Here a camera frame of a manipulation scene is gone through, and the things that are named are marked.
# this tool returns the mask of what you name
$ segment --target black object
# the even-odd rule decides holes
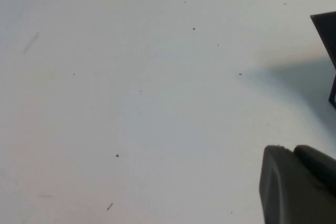
[[[322,42],[336,68],[336,12],[323,13],[310,16]],[[329,95],[329,102],[336,109],[336,76]]]
[[[267,146],[259,191],[265,224],[336,223],[336,160],[312,147]]]

